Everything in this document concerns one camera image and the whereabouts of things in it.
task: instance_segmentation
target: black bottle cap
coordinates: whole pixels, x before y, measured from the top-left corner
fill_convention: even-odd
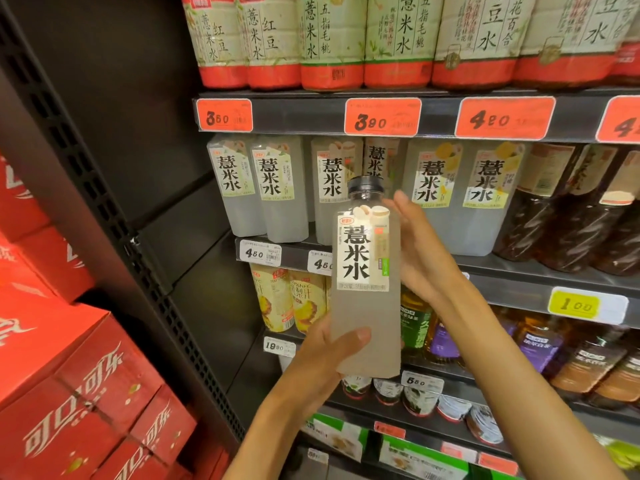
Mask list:
[[[348,183],[349,193],[353,192],[384,192],[385,188],[383,180],[375,175],[363,175],[361,177],[354,177],[349,180]]]

